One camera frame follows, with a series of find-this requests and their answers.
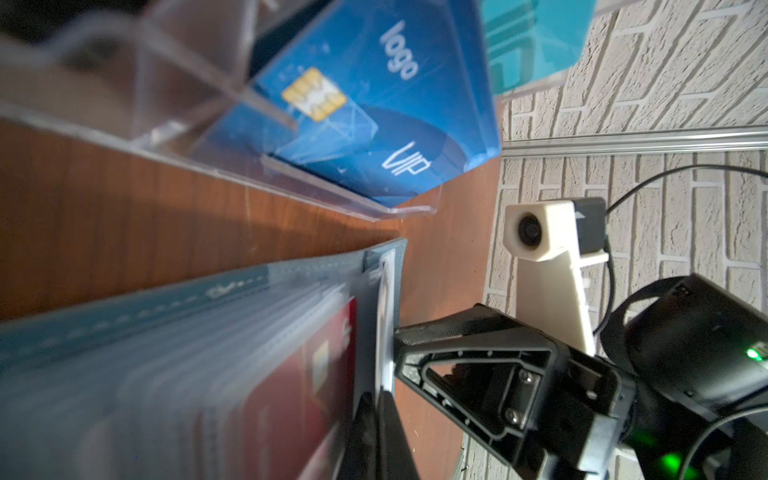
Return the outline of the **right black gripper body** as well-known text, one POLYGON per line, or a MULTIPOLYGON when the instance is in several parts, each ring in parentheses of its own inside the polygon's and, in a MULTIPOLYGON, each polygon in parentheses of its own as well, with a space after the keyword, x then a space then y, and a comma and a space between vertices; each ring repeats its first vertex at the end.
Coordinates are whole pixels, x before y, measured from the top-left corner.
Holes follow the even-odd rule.
POLYGON ((767 475, 767 318, 706 278, 654 281, 610 316, 604 357, 552 373, 513 462, 525 479, 604 479, 619 446, 648 479, 767 475))

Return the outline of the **blue leather card holder wallet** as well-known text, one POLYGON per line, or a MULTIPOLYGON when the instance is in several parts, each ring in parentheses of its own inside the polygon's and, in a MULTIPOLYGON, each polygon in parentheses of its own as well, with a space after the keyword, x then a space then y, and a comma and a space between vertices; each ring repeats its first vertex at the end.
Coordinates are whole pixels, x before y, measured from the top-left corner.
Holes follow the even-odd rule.
POLYGON ((407 243, 233 270, 6 323, 5 479, 239 479, 249 393, 357 300, 354 393, 392 393, 407 243))

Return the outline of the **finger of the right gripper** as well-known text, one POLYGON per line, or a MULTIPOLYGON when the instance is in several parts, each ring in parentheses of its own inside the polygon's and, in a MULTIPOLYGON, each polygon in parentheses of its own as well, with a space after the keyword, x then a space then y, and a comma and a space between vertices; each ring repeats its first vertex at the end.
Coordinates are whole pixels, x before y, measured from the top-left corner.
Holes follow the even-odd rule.
POLYGON ((394 334, 396 376, 502 462, 520 459, 569 358, 484 304, 394 334))

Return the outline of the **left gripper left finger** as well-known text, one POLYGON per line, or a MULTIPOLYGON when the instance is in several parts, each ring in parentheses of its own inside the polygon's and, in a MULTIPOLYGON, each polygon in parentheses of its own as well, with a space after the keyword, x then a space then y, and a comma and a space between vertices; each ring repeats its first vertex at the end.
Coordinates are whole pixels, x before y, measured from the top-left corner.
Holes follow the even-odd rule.
POLYGON ((364 393, 359 400, 336 478, 378 478, 378 417, 374 397, 370 392, 364 393))

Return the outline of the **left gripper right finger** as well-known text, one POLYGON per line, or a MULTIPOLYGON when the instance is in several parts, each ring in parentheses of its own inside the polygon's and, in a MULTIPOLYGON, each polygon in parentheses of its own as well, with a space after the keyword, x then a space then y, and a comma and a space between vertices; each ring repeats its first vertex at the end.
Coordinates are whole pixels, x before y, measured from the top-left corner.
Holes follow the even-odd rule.
POLYGON ((377 478, 420 479, 394 397, 386 390, 377 404, 377 478))

